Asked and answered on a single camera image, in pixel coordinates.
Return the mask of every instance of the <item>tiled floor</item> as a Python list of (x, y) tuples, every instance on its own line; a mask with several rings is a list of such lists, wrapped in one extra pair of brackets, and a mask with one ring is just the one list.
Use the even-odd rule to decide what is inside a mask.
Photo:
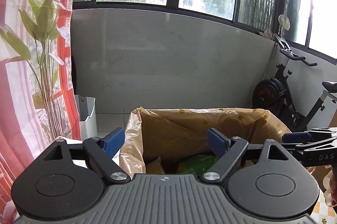
[(130, 114), (96, 114), (97, 134), (105, 137), (117, 127), (125, 129)]

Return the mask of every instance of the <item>curtain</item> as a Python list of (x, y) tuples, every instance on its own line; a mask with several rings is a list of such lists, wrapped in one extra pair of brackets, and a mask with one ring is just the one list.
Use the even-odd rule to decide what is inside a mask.
[(80, 139), (71, 81), (72, 0), (0, 0), (0, 223), (11, 185), (58, 136)]

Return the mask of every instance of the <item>person's hand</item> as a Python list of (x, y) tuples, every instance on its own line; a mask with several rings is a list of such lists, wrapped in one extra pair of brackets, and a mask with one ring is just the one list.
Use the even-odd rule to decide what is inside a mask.
[(324, 177), (323, 186), (325, 203), (328, 207), (337, 205), (337, 178), (333, 175), (332, 170)]

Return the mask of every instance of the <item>bike handlebar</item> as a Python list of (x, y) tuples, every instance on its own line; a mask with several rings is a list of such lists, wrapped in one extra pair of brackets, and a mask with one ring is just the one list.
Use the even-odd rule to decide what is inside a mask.
[(307, 66), (317, 66), (317, 63), (308, 63), (307, 61), (303, 60), (302, 62), (304, 62)]
[(286, 57), (288, 57), (289, 59), (293, 60), (293, 61), (304, 61), (305, 57), (299, 57), (294, 53), (289, 53), (289, 51), (280, 48), (280, 52), (285, 55)]
[(304, 64), (306, 64), (307, 66), (310, 66), (310, 67), (317, 66), (317, 63), (308, 63), (305, 60), (304, 56), (300, 57), (300, 56), (296, 55), (295, 53), (293, 53), (292, 51), (280, 48), (280, 52), (293, 61), (302, 61)]

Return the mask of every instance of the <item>brown paper bag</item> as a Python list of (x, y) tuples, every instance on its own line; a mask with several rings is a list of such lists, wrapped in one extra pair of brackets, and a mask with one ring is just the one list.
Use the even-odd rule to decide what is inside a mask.
[(239, 136), (250, 143), (266, 139), (281, 142), (289, 129), (271, 112), (262, 109), (163, 109), (132, 111), (125, 129), (120, 166), (131, 177), (145, 173), (145, 163), (161, 157), (166, 173), (178, 162), (198, 154), (211, 153), (206, 144), (209, 128), (228, 138)]

